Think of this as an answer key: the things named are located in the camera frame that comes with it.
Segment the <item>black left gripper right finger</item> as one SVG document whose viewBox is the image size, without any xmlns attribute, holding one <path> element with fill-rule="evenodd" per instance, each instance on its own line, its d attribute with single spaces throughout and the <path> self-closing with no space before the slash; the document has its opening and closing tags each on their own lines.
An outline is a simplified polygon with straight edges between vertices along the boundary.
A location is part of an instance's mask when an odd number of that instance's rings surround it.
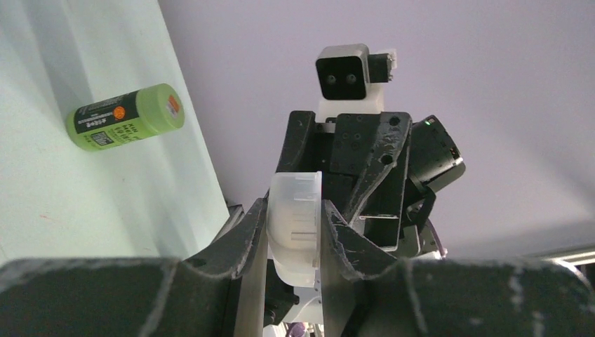
<svg viewBox="0 0 595 337">
<path fill-rule="evenodd" d="M 321 206 L 327 336 L 593 336 L 594 290 L 543 260 L 396 258 Z"/>
</svg>

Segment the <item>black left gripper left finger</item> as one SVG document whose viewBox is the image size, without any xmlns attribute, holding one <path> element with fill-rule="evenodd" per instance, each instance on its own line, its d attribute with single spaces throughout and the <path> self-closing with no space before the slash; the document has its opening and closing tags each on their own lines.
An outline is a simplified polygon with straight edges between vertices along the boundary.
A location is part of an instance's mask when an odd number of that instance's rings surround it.
<svg viewBox="0 0 595 337">
<path fill-rule="evenodd" d="M 20 259 L 1 268 L 2 336 L 261 336 L 267 200 L 196 255 Z"/>
</svg>

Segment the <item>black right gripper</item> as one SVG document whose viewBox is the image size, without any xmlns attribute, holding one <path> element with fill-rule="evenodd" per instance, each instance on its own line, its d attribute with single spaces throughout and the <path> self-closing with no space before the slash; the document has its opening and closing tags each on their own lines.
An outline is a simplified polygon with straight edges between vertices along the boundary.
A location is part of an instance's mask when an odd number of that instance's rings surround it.
<svg viewBox="0 0 595 337">
<path fill-rule="evenodd" d="M 315 168 L 324 186 L 355 185 L 342 212 L 347 225 L 383 251 L 397 250 L 405 213 L 411 115 L 346 113 L 324 122 L 315 122 L 315 116 L 304 110 L 289 114 L 275 172 Z"/>
</svg>

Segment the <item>green pill bottle black label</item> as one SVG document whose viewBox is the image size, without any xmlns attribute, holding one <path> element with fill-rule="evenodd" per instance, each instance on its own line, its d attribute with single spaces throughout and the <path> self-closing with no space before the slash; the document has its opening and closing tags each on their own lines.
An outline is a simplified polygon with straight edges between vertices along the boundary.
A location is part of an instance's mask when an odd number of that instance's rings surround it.
<svg viewBox="0 0 595 337">
<path fill-rule="evenodd" d="M 178 130 L 185 123 L 182 100 L 168 84 L 157 84 L 71 111 L 65 120 L 71 141 L 89 152 Z"/>
</svg>

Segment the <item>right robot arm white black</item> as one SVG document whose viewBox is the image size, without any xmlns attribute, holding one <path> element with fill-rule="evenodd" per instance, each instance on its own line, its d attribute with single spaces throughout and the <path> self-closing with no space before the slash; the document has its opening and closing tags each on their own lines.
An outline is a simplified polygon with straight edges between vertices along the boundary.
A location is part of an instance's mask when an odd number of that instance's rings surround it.
<svg viewBox="0 0 595 337">
<path fill-rule="evenodd" d="M 385 251 L 408 227 L 430 226 L 436 194 L 464 173 L 462 155 L 434 115 L 342 113 L 323 122 L 291 112 L 279 172 L 321 172 L 322 197 Z"/>
</svg>

